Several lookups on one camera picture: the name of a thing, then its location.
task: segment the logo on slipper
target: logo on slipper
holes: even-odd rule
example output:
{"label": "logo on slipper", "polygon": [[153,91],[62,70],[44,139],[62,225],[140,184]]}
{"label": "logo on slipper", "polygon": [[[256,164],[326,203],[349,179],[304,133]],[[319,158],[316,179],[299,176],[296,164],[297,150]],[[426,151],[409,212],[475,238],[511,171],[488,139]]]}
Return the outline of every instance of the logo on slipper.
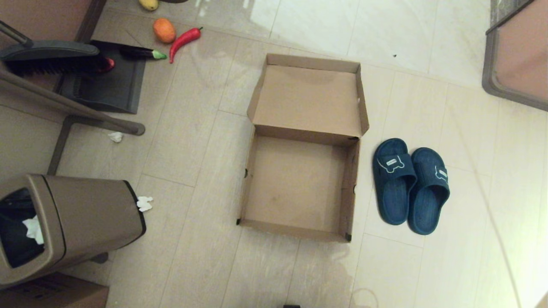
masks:
{"label": "logo on slipper", "polygon": [[394,173],[394,171],[398,168],[403,168],[405,167],[406,165],[402,162],[402,160],[400,159],[399,156],[397,156],[398,159],[391,159],[389,161],[386,162],[386,167],[377,159],[377,162],[379,163],[379,166],[383,167],[386,172],[388,173]]}
{"label": "logo on slipper", "polygon": [[447,176],[447,173],[443,170],[438,170],[437,166],[434,166],[434,170],[436,171],[436,177],[440,180],[444,180],[446,183],[449,181],[449,177]]}

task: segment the tissue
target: tissue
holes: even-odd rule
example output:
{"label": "tissue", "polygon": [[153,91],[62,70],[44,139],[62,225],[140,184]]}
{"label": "tissue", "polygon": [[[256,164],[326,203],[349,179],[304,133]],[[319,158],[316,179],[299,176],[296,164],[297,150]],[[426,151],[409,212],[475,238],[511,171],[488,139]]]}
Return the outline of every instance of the tissue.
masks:
{"label": "tissue", "polygon": [[137,197],[137,207],[139,208],[139,211],[144,212],[146,210],[149,210],[152,208],[152,205],[149,203],[154,198],[152,197]]}
{"label": "tissue", "polygon": [[42,228],[40,228],[38,216],[34,216],[32,219],[23,220],[23,224],[27,227],[27,237],[34,238],[38,245],[42,245],[44,243],[44,237],[42,236]]}
{"label": "tissue", "polygon": [[119,143],[120,141],[122,141],[123,137],[124,137],[124,134],[122,134],[120,132],[114,132],[114,133],[109,134],[110,140],[112,140],[116,143]]}

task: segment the trash can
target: trash can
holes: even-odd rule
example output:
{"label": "trash can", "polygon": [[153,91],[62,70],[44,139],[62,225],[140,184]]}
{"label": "trash can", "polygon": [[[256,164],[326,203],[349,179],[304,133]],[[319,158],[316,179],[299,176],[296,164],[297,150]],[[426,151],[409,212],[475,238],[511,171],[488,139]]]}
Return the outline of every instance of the trash can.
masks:
{"label": "trash can", "polygon": [[[130,244],[146,231],[127,181],[26,174],[0,184],[0,289]],[[43,244],[27,237],[37,217]]]}

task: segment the red pepper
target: red pepper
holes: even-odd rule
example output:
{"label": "red pepper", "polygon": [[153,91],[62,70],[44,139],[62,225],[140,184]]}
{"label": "red pepper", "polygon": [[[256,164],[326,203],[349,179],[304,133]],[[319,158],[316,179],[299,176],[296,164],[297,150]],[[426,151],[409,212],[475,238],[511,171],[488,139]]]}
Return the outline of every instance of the red pepper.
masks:
{"label": "red pepper", "polygon": [[173,42],[171,48],[169,49],[169,63],[173,63],[173,58],[175,57],[175,53],[177,52],[177,50],[179,50],[179,48],[199,39],[200,36],[202,36],[202,33],[200,32],[202,28],[192,28],[181,34],[181,36],[178,37],[175,42]]}

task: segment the slipper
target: slipper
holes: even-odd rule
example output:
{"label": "slipper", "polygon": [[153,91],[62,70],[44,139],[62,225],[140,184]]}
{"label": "slipper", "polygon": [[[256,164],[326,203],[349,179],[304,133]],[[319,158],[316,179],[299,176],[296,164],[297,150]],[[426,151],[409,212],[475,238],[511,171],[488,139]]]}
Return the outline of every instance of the slipper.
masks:
{"label": "slipper", "polygon": [[415,233],[432,233],[443,204],[449,198],[449,178],[442,158],[434,150],[421,147],[411,156],[417,183],[409,194],[409,227]]}
{"label": "slipper", "polygon": [[373,156],[373,178],[382,219],[402,224],[409,213],[409,191],[416,183],[406,143],[398,138],[384,141]]}

